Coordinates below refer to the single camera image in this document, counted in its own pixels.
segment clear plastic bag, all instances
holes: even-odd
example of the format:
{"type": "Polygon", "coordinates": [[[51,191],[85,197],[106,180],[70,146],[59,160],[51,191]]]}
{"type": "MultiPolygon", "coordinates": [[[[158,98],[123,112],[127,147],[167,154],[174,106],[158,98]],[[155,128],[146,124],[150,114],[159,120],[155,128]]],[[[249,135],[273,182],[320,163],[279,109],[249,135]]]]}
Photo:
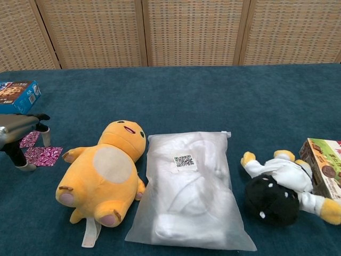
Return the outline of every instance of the clear plastic bag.
{"type": "Polygon", "coordinates": [[[148,185],[125,240],[256,251],[231,190],[228,132],[148,137],[148,185]]]}

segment qr code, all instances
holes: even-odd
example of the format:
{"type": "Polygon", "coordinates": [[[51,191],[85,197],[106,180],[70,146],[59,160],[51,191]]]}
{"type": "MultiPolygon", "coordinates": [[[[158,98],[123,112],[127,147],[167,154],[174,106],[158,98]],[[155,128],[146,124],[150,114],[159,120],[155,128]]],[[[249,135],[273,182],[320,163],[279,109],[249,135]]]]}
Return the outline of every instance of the qr code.
{"type": "Polygon", "coordinates": [[[36,97],[32,93],[28,99],[30,100],[31,104],[33,104],[33,102],[35,102],[35,100],[36,100],[36,97]]]}
{"type": "Polygon", "coordinates": [[[195,165],[191,155],[176,156],[174,157],[174,161],[175,161],[176,167],[195,165]]]}

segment cardboard box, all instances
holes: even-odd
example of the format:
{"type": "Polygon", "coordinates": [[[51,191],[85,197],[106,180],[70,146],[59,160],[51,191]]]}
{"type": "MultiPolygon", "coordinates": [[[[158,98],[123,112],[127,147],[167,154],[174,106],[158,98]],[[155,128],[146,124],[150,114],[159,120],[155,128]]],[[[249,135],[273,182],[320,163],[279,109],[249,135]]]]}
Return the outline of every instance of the cardboard box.
{"type": "Polygon", "coordinates": [[[36,81],[0,82],[0,114],[26,114],[40,95],[36,81]]]}
{"type": "Polygon", "coordinates": [[[314,194],[341,204],[341,141],[308,138],[299,155],[312,167],[314,194]]]}

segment plush toy face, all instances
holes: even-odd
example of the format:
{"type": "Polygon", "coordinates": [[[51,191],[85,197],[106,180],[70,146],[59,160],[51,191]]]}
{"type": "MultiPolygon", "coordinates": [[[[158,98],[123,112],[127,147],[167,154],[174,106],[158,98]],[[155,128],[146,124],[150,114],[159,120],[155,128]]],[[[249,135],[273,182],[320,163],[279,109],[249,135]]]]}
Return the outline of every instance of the plush toy face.
{"type": "Polygon", "coordinates": [[[105,128],[98,144],[104,143],[120,148],[136,162],[145,151],[146,135],[137,123],[120,120],[105,128]]]}

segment blue box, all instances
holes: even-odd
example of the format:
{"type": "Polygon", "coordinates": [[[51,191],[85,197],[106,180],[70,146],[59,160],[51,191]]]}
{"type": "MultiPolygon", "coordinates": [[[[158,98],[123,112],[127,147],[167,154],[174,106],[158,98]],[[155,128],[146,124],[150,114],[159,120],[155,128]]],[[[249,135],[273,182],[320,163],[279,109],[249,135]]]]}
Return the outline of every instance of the blue box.
{"type": "Polygon", "coordinates": [[[26,114],[41,95],[36,81],[0,82],[0,114],[26,114]]]}

